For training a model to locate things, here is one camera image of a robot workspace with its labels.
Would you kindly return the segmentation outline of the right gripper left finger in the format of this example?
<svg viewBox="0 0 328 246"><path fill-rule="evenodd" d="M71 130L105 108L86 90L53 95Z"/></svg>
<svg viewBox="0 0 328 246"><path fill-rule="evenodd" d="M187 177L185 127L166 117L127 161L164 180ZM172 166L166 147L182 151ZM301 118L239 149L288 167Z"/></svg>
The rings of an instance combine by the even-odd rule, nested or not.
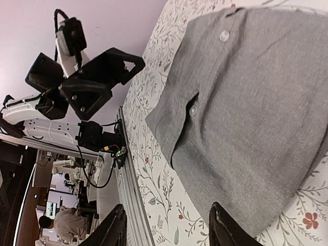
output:
<svg viewBox="0 0 328 246"><path fill-rule="evenodd" d="M117 204L96 230L80 246L126 246L127 215L122 204Z"/></svg>

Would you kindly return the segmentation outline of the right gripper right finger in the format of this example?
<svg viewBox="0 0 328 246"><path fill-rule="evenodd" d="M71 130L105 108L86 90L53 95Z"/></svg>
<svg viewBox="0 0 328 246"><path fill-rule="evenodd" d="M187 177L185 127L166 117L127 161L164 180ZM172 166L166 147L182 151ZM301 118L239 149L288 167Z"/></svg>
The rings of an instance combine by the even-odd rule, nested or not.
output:
<svg viewBox="0 0 328 246"><path fill-rule="evenodd" d="M218 203L214 202L209 213L210 246L261 246Z"/></svg>

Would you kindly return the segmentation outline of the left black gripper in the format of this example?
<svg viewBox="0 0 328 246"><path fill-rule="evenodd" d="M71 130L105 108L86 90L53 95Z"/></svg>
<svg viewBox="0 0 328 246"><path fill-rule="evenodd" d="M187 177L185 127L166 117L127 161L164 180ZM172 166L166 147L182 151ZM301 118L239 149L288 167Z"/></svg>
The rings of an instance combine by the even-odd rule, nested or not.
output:
<svg viewBox="0 0 328 246"><path fill-rule="evenodd" d="M25 82L40 92L36 110L47 119L65 118L70 105L80 120L90 120L112 98L110 86L127 84L144 67L142 57L110 48L65 80L61 66L40 53Z"/></svg>

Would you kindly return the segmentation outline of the grey button shirt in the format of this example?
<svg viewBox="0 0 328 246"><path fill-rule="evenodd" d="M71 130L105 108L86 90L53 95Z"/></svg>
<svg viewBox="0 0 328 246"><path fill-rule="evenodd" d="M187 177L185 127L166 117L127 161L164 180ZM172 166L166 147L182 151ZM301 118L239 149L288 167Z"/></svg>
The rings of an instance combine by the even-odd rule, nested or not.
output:
<svg viewBox="0 0 328 246"><path fill-rule="evenodd" d="M327 151L327 16L191 20L146 123L202 218L218 202L257 236Z"/></svg>

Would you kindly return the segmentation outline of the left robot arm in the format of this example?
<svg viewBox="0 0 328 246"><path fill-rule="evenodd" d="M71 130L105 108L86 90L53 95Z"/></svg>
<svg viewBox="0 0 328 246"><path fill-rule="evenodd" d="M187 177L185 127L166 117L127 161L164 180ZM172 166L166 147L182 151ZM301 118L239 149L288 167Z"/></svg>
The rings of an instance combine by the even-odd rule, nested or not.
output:
<svg viewBox="0 0 328 246"><path fill-rule="evenodd" d="M94 59L85 52L77 57L58 50L54 61L40 53L25 82L39 94L15 100L7 95L1 109L1 128L16 138L45 137L35 126L38 119L65 118L71 107L80 120L88 121L113 96L117 84L127 84L144 67L142 57L110 48Z"/></svg>

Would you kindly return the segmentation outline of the person in beige shirt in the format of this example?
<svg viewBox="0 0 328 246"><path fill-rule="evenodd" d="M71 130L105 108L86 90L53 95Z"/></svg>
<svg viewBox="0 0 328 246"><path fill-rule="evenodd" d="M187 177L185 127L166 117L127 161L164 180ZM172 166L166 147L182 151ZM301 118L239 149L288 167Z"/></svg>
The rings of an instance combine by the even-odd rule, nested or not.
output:
<svg viewBox="0 0 328 246"><path fill-rule="evenodd" d="M77 213L76 208L62 206L54 219L41 216L38 223L42 229L54 229L60 240L71 243L84 240L89 233L89 221Z"/></svg>

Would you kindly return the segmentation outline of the floral tablecloth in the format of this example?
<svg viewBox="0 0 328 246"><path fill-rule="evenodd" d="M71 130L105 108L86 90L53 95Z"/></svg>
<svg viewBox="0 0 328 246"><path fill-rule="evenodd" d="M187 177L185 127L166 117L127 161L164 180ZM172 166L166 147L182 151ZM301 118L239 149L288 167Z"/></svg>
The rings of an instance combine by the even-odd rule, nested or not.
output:
<svg viewBox="0 0 328 246"><path fill-rule="evenodd" d="M208 228L145 122L165 86L188 21L231 6L276 7L327 14L327 1L167 1L123 106L132 164L153 245L209 245ZM257 236L263 245L327 245L327 158L291 205Z"/></svg>

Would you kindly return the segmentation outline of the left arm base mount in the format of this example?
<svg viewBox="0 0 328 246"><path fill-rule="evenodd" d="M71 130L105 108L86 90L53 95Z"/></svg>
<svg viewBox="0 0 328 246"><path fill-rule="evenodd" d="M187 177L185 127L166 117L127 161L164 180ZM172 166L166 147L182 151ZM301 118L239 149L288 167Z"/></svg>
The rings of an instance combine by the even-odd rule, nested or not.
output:
<svg viewBox="0 0 328 246"><path fill-rule="evenodd" d="M94 152L110 153L116 167L121 169L124 166L128 148L121 119L107 125L81 121L78 126L79 133L75 137L78 146Z"/></svg>

